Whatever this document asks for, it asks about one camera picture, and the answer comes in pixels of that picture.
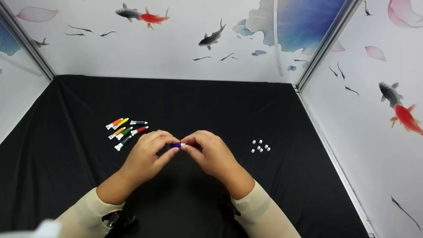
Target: black tablecloth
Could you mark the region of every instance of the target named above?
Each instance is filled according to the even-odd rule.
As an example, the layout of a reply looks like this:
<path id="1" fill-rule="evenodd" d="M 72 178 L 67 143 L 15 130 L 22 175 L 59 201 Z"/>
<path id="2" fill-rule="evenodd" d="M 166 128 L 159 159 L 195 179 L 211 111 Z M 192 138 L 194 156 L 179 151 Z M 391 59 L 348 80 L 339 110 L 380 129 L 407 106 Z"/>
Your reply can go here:
<path id="1" fill-rule="evenodd" d="M 69 75 L 53 80 L 0 145 L 0 230 L 59 216 L 115 172 L 139 137 L 113 148 L 105 125 L 120 117 L 177 138 L 219 135 L 303 238 L 367 237 L 290 84 Z M 251 153 L 260 139 L 271 151 Z M 126 236 L 246 237 L 222 196 L 224 187 L 180 152 L 127 200 L 140 223 Z"/>

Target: red fish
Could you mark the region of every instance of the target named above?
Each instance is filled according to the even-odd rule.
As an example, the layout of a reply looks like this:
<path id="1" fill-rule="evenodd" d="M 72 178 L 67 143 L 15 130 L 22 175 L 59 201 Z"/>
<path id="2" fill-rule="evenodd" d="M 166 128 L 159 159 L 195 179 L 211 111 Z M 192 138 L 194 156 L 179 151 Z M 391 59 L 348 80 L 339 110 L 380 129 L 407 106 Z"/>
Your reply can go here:
<path id="1" fill-rule="evenodd" d="M 423 135 L 423 130 L 418 126 L 420 123 L 419 120 L 414 119 L 411 115 L 411 111 L 416 107 L 415 104 L 411 105 L 409 108 L 403 107 L 401 104 L 395 104 L 394 111 L 395 115 L 390 119 L 391 122 L 399 120 L 407 131 L 414 131 Z"/>
<path id="2" fill-rule="evenodd" d="M 161 24 L 163 21 L 165 21 L 165 20 L 167 20 L 167 19 L 170 18 L 170 17 L 168 17 L 168 10 L 169 10 L 169 8 L 166 10 L 166 15 L 164 17 L 161 17 L 159 15 L 152 15 L 152 14 L 150 14 L 150 12 L 148 11 L 148 9 L 146 8 L 146 13 L 145 14 L 141 14 L 140 15 L 140 19 L 147 22 L 148 28 L 153 29 L 152 26 L 151 26 L 151 24 Z"/>

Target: pink petal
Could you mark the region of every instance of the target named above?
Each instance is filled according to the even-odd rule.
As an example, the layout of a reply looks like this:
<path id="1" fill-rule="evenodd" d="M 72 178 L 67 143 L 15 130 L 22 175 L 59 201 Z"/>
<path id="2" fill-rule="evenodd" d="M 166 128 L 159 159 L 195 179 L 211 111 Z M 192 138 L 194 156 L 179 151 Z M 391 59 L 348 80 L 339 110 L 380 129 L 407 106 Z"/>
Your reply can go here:
<path id="1" fill-rule="evenodd" d="M 383 51 L 376 46 L 366 46 L 367 55 L 370 58 L 378 59 L 386 62 L 385 54 Z"/>
<path id="2" fill-rule="evenodd" d="M 422 16 L 413 11 L 410 0 L 390 0 L 388 4 L 389 19 L 399 27 L 422 27 Z"/>
<path id="3" fill-rule="evenodd" d="M 37 7 L 25 7 L 16 16 L 29 22 L 47 22 L 50 21 L 59 10 L 49 10 Z"/>
<path id="4" fill-rule="evenodd" d="M 342 47 L 341 43 L 339 43 L 339 40 L 335 42 L 335 44 L 332 46 L 332 49 L 330 51 L 336 52 L 336 51 L 344 51 L 344 47 Z"/>

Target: hand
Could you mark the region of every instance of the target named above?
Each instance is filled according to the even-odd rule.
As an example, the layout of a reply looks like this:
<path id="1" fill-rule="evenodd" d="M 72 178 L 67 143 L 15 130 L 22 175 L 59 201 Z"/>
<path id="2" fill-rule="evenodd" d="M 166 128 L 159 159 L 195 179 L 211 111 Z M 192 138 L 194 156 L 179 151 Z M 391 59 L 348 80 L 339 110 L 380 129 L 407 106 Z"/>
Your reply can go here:
<path id="1" fill-rule="evenodd" d="M 241 167 L 222 139 L 206 130 L 199 130 L 181 140 L 186 151 L 209 175 L 216 177 L 234 199 L 247 196 L 254 188 L 253 177 Z M 193 145 L 199 145 L 200 152 Z"/>
<path id="2" fill-rule="evenodd" d="M 179 140 L 169 132 L 157 130 L 144 134 L 131 150 L 125 164 L 119 170 L 122 176 L 138 187 L 147 180 L 152 179 L 170 159 L 179 151 L 171 148 L 158 157 L 156 153 L 166 144 L 178 143 Z"/>

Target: fish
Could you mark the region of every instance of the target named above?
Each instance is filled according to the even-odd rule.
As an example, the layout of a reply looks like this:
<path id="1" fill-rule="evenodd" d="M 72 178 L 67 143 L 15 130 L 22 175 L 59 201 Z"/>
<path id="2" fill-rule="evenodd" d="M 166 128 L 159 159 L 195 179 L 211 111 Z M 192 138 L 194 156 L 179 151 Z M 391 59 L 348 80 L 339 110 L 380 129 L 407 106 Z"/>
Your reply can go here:
<path id="1" fill-rule="evenodd" d="M 220 61 L 224 61 L 227 57 L 229 57 L 229 56 L 231 56 L 231 55 L 233 55 L 233 54 L 235 54 L 235 53 L 231 53 L 231 54 L 229 54 L 228 56 L 226 56 L 226 57 L 224 57 L 224 58 L 220 59 Z"/>
<path id="2" fill-rule="evenodd" d="M 68 35 L 68 36 L 85 36 L 84 33 L 78 33 L 78 34 L 68 34 L 68 33 L 65 33 L 65 34 Z"/>
<path id="3" fill-rule="evenodd" d="M 44 38 L 43 42 L 38 42 L 38 41 L 36 41 L 36 40 L 34 40 L 34 39 L 32 39 L 32 40 L 35 42 L 35 44 L 37 44 L 37 46 L 38 46 L 39 48 L 41 48 L 41 46 L 43 46 L 43 45 L 49 45 L 48 43 L 46 43 L 46 39 L 47 39 L 47 37 L 46 37 L 46 38 Z"/>
<path id="4" fill-rule="evenodd" d="M 223 29 L 225 28 L 226 24 L 222 26 L 222 19 L 220 19 L 220 29 L 216 32 L 213 32 L 211 36 L 207 36 L 207 33 L 204 34 L 204 39 L 200 41 L 198 44 L 199 46 L 206 46 L 208 50 L 212 49 L 212 44 L 217 43 L 220 35 L 222 34 Z"/>
<path id="5" fill-rule="evenodd" d="M 373 14 L 369 13 L 369 10 L 367 9 L 367 2 L 366 0 L 364 0 L 364 6 L 365 6 L 365 11 L 366 11 L 366 16 L 373 16 Z"/>
<path id="6" fill-rule="evenodd" d="M 69 24 L 68 24 L 68 26 L 69 26 L 70 28 L 73 28 L 73 29 L 84 30 L 84 31 L 87 31 L 87 32 L 91 32 L 91 33 L 92 33 L 92 31 L 91 31 L 90 29 L 73 27 L 73 26 L 71 26 L 71 25 L 69 25 Z"/>
<path id="7" fill-rule="evenodd" d="M 354 92 L 354 93 L 356 93 L 356 94 L 357 94 L 357 96 L 359 96 L 359 97 L 360 97 L 360 94 L 359 94 L 357 91 L 352 90 L 351 88 L 349 88 L 349 87 L 347 87 L 347 86 L 345 86 L 345 85 L 344 85 L 344 87 L 345 87 L 345 90 L 348 90 L 348 91 Z"/>
<path id="8" fill-rule="evenodd" d="M 335 74 L 336 77 L 338 77 L 338 74 L 335 71 L 333 71 L 333 69 L 330 68 L 330 65 L 329 65 L 329 69 L 330 71 L 332 71 L 333 74 Z"/>
<path id="9" fill-rule="evenodd" d="M 148 28 L 151 28 L 152 30 L 154 30 L 154 28 L 151 26 L 152 24 L 159 24 L 160 25 L 163 21 L 170 18 L 170 17 L 168 17 L 168 11 L 169 11 L 169 8 L 167 8 L 165 16 L 161 17 L 159 15 L 150 14 L 148 9 L 146 8 L 146 13 L 141 14 L 140 19 L 146 21 Z"/>
<path id="10" fill-rule="evenodd" d="M 129 22 L 132 23 L 132 18 L 137 19 L 138 21 L 140 21 L 140 15 L 141 13 L 138 12 L 138 9 L 134 8 L 134 9 L 129 9 L 128 6 L 123 3 L 123 8 L 121 9 L 117 9 L 115 11 L 115 13 L 121 17 L 125 17 L 128 19 Z"/>
<path id="11" fill-rule="evenodd" d="M 343 79 L 344 79 L 344 81 L 345 81 L 345 75 L 343 74 L 343 72 L 342 72 L 341 68 L 339 67 L 339 62 L 338 62 L 336 65 L 338 65 L 338 69 L 339 69 L 339 71 L 341 72 L 341 76 L 342 76 L 342 78 L 343 78 Z"/>
<path id="12" fill-rule="evenodd" d="M 395 116 L 389 119 L 389 121 L 400 121 L 404 125 L 406 131 L 412 130 L 423 135 L 423 129 L 418 126 L 418 124 L 420 124 L 420 121 L 414 119 L 413 115 L 411 115 L 411 111 L 413 111 L 415 107 L 415 104 L 411 105 L 409 108 L 405 108 L 403 105 L 400 104 L 395 104 Z"/>
<path id="13" fill-rule="evenodd" d="M 196 59 L 192 59 L 193 61 L 197 61 L 197 60 L 201 60 L 201 59 L 205 59 L 205 58 L 211 58 L 210 56 L 206 56 L 206 57 L 201 57 L 201 58 L 196 58 Z"/>
<path id="14" fill-rule="evenodd" d="M 105 37 L 105 36 L 107 36 L 108 34 L 110 34 L 110 33 L 116 33 L 115 31 L 111 31 L 111 32 L 107 32 L 107 33 L 104 33 L 104 34 L 101 34 L 100 36 L 101 37 Z"/>
<path id="15" fill-rule="evenodd" d="M 420 231 L 422 231 L 422 228 L 419 226 L 419 224 L 417 223 L 417 221 L 416 220 L 414 220 L 414 218 L 412 218 L 411 216 L 410 216 L 410 214 L 408 214 L 408 212 L 406 212 L 405 210 L 404 210 L 404 208 L 402 208 L 402 206 L 392 197 L 392 195 L 391 195 L 391 200 L 392 200 L 392 202 L 394 202 L 398 207 L 399 207 L 399 209 L 401 209 L 405 214 L 407 214 L 407 216 L 409 217 L 409 218 L 411 218 L 413 221 L 414 221 L 414 223 L 417 225 L 417 227 L 419 228 L 419 230 Z"/>
<path id="16" fill-rule="evenodd" d="M 389 106 L 392 108 L 394 108 L 395 104 L 402 105 L 401 99 L 404 99 L 404 97 L 402 95 L 399 95 L 396 91 L 396 88 L 398 88 L 398 86 L 399 83 L 394 83 L 392 86 L 390 86 L 387 85 L 385 82 L 380 82 L 379 89 L 382 92 L 382 98 L 380 99 L 380 101 L 383 102 L 388 99 L 388 101 L 390 102 Z"/>

